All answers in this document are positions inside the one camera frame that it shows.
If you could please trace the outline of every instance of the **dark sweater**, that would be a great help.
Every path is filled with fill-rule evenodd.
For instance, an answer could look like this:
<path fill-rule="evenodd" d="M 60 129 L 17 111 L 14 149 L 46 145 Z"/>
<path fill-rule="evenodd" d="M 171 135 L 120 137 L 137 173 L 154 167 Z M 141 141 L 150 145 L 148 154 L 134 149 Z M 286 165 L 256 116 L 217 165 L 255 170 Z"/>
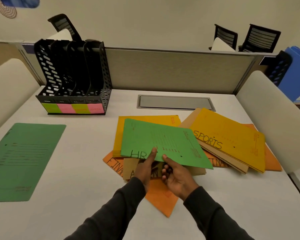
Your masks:
<path fill-rule="evenodd" d="M 145 195 L 144 185 L 138 178 L 133 177 L 125 186 L 116 191 L 108 203 L 92 217 L 87 218 L 65 240 L 121 240 Z M 183 204 L 207 240 L 252 240 L 203 187 L 194 190 Z"/>

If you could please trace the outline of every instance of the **left hand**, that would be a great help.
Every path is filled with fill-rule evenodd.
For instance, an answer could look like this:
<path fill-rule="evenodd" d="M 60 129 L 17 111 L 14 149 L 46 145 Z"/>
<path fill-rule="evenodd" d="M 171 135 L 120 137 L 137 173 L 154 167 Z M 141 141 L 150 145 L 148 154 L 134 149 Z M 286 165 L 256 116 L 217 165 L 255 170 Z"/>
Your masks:
<path fill-rule="evenodd" d="M 148 192 L 149 184 L 150 184 L 151 169 L 152 169 L 151 165 L 155 161 L 156 155 L 157 155 L 157 149 L 154 147 L 152 148 L 148 158 L 144 162 L 140 162 L 136 166 L 134 176 L 140 179 L 140 181 L 143 183 L 146 193 Z"/>

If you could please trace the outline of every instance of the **green sticky note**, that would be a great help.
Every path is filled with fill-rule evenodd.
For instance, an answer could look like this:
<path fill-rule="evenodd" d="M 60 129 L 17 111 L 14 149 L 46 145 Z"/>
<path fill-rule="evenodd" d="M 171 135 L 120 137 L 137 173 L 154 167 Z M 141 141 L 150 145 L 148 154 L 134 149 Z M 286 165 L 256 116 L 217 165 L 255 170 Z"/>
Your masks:
<path fill-rule="evenodd" d="M 0 141 L 0 202 L 30 199 L 65 128 L 24 123 L 11 127 Z"/>
<path fill-rule="evenodd" d="M 90 110 L 86 104 L 72 104 L 72 108 L 77 114 L 90 114 Z"/>
<path fill-rule="evenodd" d="M 166 154 L 181 165 L 213 169 L 191 129 L 125 119 L 121 156 L 146 159 L 153 147 L 156 161 Z"/>
<path fill-rule="evenodd" d="M 41 103 L 44 108 L 47 110 L 48 113 L 60 113 L 62 114 L 61 110 L 59 109 L 57 104 L 47 104 L 47 103 Z"/>

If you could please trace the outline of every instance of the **yellow folder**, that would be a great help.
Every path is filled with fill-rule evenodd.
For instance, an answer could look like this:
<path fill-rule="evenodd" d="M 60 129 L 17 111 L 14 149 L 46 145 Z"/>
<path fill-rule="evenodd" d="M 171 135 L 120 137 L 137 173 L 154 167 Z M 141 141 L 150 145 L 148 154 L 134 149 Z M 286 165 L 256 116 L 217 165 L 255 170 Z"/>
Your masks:
<path fill-rule="evenodd" d="M 208 109 L 202 109 L 190 129 L 195 137 L 263 173 L 265 136 Z"/>
<path fill-rule="evenodd" d="M 134 119 L 160 125 L 179 126 L 181 121 L 177 115 L 158 115 L 158 116 L 119 116 L 117 132 L 115 134 L 113 157 L 121 157 L 120 150 L 122 144 L 122 136 L 124 133 L 124 120 Z"/>

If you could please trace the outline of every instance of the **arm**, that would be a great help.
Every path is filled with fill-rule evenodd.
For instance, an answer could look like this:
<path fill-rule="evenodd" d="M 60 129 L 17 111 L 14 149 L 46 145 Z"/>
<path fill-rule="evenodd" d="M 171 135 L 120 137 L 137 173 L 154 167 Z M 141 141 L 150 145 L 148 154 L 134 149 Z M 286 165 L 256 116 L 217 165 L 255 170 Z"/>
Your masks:
<path fill-rule="evenodd" d="M 92 217 L 87 218 L 65 240 L 121 240 L 140 201 L 149 189 L 151 165 L 156 154 L 157 150 L 153 148 L 148 158 L 137 165 L 135 177 L 118 189 L 108 203 Z"/>
<path fill-rule="evenodd" d="M 197 187 L 183 204 L 207 240 L 252 240 L 252 237 L 228 216 L 224 209 L 211 198 L 203 187 Z"/>
<path fill-rule="evenodd" d="M 207 240 L 253 240 L 203 187 L 199 187 L 188 169 L 166 155 L 162 158 L 167 163 L 162 169 L 163 182 L 184 201 Z"/>

